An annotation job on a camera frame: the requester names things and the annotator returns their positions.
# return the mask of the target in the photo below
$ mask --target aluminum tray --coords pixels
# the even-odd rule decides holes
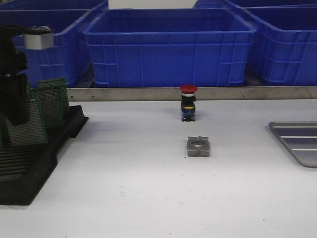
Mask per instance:
[[[307,167],[317,167],[317,122],[271,122],[271,131]]]

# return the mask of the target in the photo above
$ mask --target metal rail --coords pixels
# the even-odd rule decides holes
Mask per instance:
[[[317,99],[317,86],[199,87],[197,100]],[[70,88],[69,101],[178,101],[179,88]]]

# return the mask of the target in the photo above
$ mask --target blue bin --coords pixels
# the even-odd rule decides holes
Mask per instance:
[[[249,8],[258,27],[248,64],[265,85],[317,85],[317,8]]]
[[[263,6],[311,6],[317,0],[225,0],[234,7],[263,7]]]
[[[32,87],[39,80],[65,77],[68,87],[74,86],[90,64],[90,54],[82,30],[92,21],[85,10],[0,11],[2,25],[25,27],[48,25],[54,29],[54,47],[27,50],[23,36],[13,38],[16,48],[26,54]]]
[[[108,0],[11,0],[0,10],[91,10],[97,15],[108,8]]]
[[[83,32],[98,87],[237,86],[255,29],[224,9],[123,9]]]
[[[194,8],[308,7],[317,0],[198,0]]]

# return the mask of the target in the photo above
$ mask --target black pcb rack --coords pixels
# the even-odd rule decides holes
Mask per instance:
[[[47,128],[48,145],[0,149],[0,205],[29,205],[57,165],[57,153],[75,138],[88,118],[81,106],[70,107],[64,126]]]

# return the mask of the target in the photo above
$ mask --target white table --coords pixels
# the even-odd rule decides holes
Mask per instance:
[[[267,125],[317,120],[317,100],[198,101],[196,122],[178,101],[73,104],[89,121],[30,206],[0,206],[1,238],[316,237],[317,168]]]

